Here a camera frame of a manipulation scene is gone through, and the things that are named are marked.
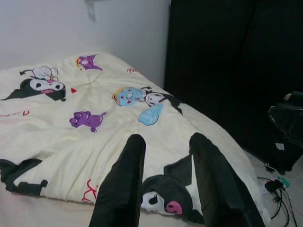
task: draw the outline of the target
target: purple cartoon character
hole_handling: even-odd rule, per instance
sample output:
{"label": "purple cartoon character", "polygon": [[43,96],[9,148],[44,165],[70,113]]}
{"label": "purple cartoon character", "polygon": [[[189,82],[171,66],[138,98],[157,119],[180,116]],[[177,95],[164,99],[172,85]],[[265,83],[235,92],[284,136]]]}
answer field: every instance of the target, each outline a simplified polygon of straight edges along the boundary
{"label": "purple cartoon character", "polygon": [[73,127],[78,128],[80,125],[86,125],[90,127],[92,132],[97,131],[103,121],[103,116],[107,112],[102,113],[101,115],[91,115],[90,111],[79,111],[74,113],[74,117],[70,119],[70,123]]}
{"label": "purple cartoon character", "polygon": [[94,59],[95,59],[95,55],[89,55],[89,56],[85,56],[82,57],[80,56],[79,58],[77,58],[77,66],[83,66],[85,70],[89,70],[89,69],[96,69],[96,70],[103,70],[101,69],[99,66],[94,64]]}

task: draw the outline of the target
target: cartoon print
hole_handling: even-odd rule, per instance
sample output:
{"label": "cartoon print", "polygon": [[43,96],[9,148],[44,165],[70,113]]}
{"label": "cartoon print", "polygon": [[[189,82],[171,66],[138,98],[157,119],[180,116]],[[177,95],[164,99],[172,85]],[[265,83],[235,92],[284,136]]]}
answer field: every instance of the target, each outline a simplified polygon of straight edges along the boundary
{"label": "cartoon print", "polygon": [[74,89],[73,87],[71,88],[71,93],[76,93],[77,92],[77,90],[76,89]]}
{"label": "cartoon print", "polygon": [[153,92],[151,87],[143,87],[141,89],[134,87],[123,87],[118,89],[113,95],[114,101],[120,106],[134,105],[136,102],[146,102],[150,106],[169,100],[171,105],[182,114],[182,110],[178,108],[181,101],[174,96]]}
{"label": "cartoon print", "polygon": [[120,106],[130,106],[134,105],[136,102],[143,102],[145,96],[145,92],[141,89],[124,87],[118,89],[114,93],[113,99]]}
{"label": "cartoon print", "polygon": [[90,69],[96,69],[96,70],[103,70],[101,69],[99,66],[94,64],[94,59],[95,59],[95,55],[89,55],[89,56],[80,56],[79,58],[77,58],[76,63],[77,66],[83,66],[83,68],[85,70],[90,70]]}
{"label": "cartoon print", "polygon": [[163,215],[182,215],[195,223],[203,224],[204,218],[193,209],[192,198],[185,188],[191,184],[192,156],[164,167],[164,175],[147,178],[142,185],[141,208]]}
{"label": "cartoon print", "polygon": [[42,160],[33,158],[24,160],[20,165],[16,165],[6,159],[0,159],[1,181],[6,184],[6,190],[27,195],[40,195],[42,188],[45,188],[48,185],[47,180],[42,180],[40,184],[20,182],[18,186],[14,184],[14,181],[26,171],[39,165],[41,162]]}
{"label": "cartoon print", "polygon": [[26,195],[39,196],[42,188],[45,188],[47,185],[47,180],[42,180],[40,184],[20,182],[14,191]]}
{"label": "cartoon print", "polygon": [[139,121],[142,122],[143,124],[149,126],[153,125],[158,121],[158,118],[161,114],[161,111],[163,109],[163,104],[156,104],[147,110],[144,110],[140,116],[139,116]]}
{"label": "cartoon print", "polygon": [[134,68],[130,68],[130,69],[127,69],[126,72],[133,73],[133,72],[137,72],[137,70]]}
{"label": "cartoon print", "polygon": [[131,106],[137,102],[145,102],[149,107],[157,106],[141,113],[139,121],[147,126],[157,122],[163,108],[162,103],[165,100],[169,100],[170,104],[182,114],[182,110],[178,107],[181,103],[180,100],[171,95],[153,92],[151,87],[141,89],[134,87],[119,88],[112,98],[119,106]]}
{"label": "cartoon print", "polygon": [[17,113],[11,113],[11,114],[0,114],[0,117],[11,117],[11,116],[14,116],[14,115],[19,115],[19,114],[21,114],[22,116],[26,116],[26,115],[30,114],[30,111],[25,110],[23,112],[17,112]]}
{"label": "cartoon print", "polygon": [[103,116],[106,114],[107,112],[101,115],[91,115],[90,111],[75,112],[74,117],[70,119],[70,123],[75,128],[78,128],[80,125],[89,126],[91,132],[96,132],[96,128],[101,125]]}
{"label": "cartoon print", "polygon": [[87,194],[88,193],[90,193],[90,192],[92,192],[93,193],[93,197],[96,199],[97,198],[97,188],[98,188],[98,185],[96,186],[96,189],[94,189],[94,188],[92,188],[91,186],[90,186],[90,183],[91,182],[91,179],[89,179],[88,181],[87,181],[87,183],[86,183],[86,185],[88,186],[88,190],[87,191],[85,191],[84,192],[84,194],[83,194],[83,197],[82,197],[82,202],[90,202],[90,203],[93,203],[90,199],[88,199],[87,198]]}
{"label": "cartoon print", "polygon": [[65,101],[65,85],[58,81],[58,70],[42,66],[33,70],[24,70],[20,75],[31,72],[30,78],[25,79],[20,84],[20,89],[15,89],[7,98],[26,98],[45,94],[54,101]]}

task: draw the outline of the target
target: white floor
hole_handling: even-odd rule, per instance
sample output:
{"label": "white floor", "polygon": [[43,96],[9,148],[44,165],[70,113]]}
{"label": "white floor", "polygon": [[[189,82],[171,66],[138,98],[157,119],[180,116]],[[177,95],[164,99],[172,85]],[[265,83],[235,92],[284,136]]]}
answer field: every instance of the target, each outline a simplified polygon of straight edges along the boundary
{"label": "white floor", "polygon": [[[269,179],[273,179],[278,176],[275,172],[270,173],[266,171],[263,162],[251,154],[247,153],[247,156],[250,158],[257,176]],[[303,227],[303,156],[295,163],[292,171],[286,172],[283,177],[290,183],[290,186],[286,188],[286,191],[289,194],[293,206],[297,225],[298,227]],[[276,212],[277,203],[273,202],[273,196],[271,194],[266,194],[263,197],[265,206],[272,216]],[[287,200],[287,197],[283,197],[284,202],[287,202]],[[288,227],[295,227],[291,214],[289,215],[290,222]],[[286,219],[287,215],[285,210],[280,211],[280,213],[272,220],[270,227],[283,227],[286,223]]]}

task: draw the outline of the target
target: pink skull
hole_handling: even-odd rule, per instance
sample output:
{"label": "pink skull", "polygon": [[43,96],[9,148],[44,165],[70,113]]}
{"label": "pink skull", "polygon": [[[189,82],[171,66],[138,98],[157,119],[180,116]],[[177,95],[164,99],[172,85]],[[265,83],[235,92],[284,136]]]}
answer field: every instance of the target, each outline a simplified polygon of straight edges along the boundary
{"label": "pink skull", "polygon": [[178,214],[181,215],[182,212],[182,207],[180,206],[179,203],[175,202],[175,201],[171,201],[167,204],[165,210],[169,213],[174,213],[174,214]]}

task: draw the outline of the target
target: black wardrobe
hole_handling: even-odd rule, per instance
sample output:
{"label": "black wardrobe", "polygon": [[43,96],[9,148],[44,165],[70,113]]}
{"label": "black wardrobe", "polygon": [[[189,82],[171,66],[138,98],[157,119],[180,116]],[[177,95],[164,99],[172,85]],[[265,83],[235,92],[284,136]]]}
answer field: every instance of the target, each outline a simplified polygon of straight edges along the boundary
{"label": "black wardrobe", "polygon": [[302,151],[286,144],[268,110],[303,91],[303,0],[172,0],[165,89],[291,170]]}

